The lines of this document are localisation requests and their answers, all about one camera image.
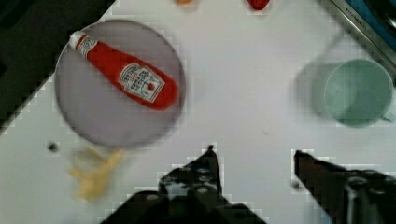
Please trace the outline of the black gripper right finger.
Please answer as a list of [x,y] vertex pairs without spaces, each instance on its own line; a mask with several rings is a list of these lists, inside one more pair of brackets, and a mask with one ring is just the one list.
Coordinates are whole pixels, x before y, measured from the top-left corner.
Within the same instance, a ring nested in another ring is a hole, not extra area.
[[376,170],[348,170],[301,150],[294,173],[332,224],[396,224],[395,178]]

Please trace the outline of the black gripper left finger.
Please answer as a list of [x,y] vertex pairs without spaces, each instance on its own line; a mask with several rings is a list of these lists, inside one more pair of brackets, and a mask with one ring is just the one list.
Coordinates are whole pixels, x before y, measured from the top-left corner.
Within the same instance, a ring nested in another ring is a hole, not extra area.
[[156,190],[137,192],[101,224],[266,224],[222,195],[214,147],[163,176]]

